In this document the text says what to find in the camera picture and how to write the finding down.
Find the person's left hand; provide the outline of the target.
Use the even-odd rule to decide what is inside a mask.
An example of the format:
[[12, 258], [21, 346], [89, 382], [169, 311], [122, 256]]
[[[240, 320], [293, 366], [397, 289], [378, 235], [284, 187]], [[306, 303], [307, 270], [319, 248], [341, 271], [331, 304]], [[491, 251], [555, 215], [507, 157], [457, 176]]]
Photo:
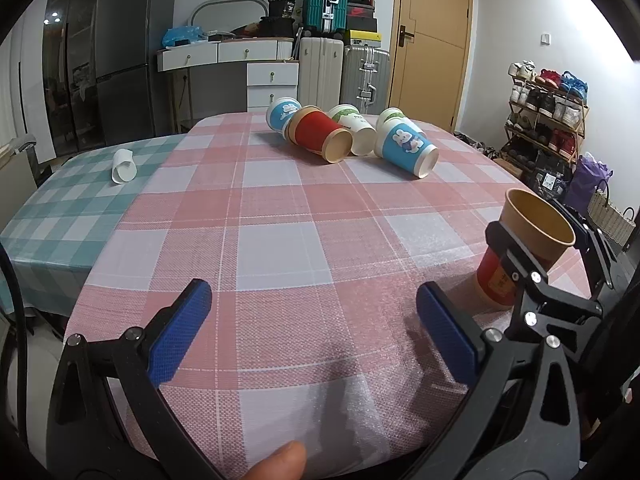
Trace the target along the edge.
[[243, 480], [300, 480], [307, 463], [307, 452], [302, 442], [291, 441], [281, 446], [264, 460], [255, 464], [242, 477]]

